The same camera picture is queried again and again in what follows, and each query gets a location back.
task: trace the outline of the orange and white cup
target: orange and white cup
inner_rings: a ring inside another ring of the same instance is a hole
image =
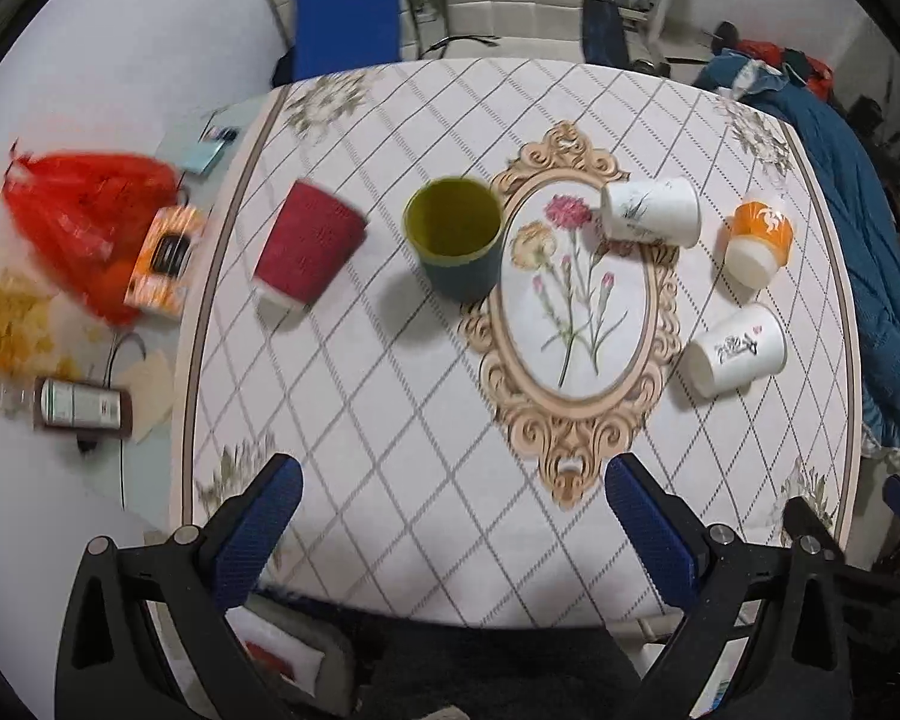
[[[790,259],[794,226],[789,218],[760,200],[737,207],[724,255],[727,271],[751,290],[762,290]]]

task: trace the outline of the oval frame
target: oval frame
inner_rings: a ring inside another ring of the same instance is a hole
[[[517,211],[548,183],[573,180],[600,189],[628,178],[609,152],[593,148],[571,122],[560,122],[541,142],[526,143],[491,187],[503,202],[508,235]],[[572,509],[597,484],[603,460],[629,449],[660,399],[664,368],[680,351],[677,250],[639,250],[647,279],[640,343],[613,384],[586,398],[560,396],[533,379],[506,331],[500,286],[463,311],[460,332],[482,355],[480,386],[494,418],[512,450],[538,462],[541,482],[562,509]]]

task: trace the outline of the navy cloth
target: navy cloth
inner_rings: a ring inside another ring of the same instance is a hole
[[[400,0],[296,0],[293,80],[400,61]]]
[[[726,50],[703,69],[701,89],[731,88],[749,57]],[[820,182],[850,275],[863,367],[863,418],[871,437],[900,447],[900,238],[874,165],[847,123],[806,89],[746,95],[757,110],[792,124]]]

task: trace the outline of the yellow flower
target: yellow flower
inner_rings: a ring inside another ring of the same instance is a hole
[[[536,271],[556,251],[554,231],[542,221],[532,221],[517,230],[511,245],[511,261],[522,271]]]

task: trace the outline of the red cloth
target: red cloth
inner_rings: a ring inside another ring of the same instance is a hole
[[[367,220],[333,194],[295,182],[266,239],[253,278],[313,303],[367,235]]]
[[[775,43],[762,40],[741,40],[735,47],[738,52],[745,53],[753,59],[760,59],[778,70],[783,70],[783,49]],[[807,89],[826,103],[833,91],[833,71],[818,59],[807,56],[814,77],[807,79]]]

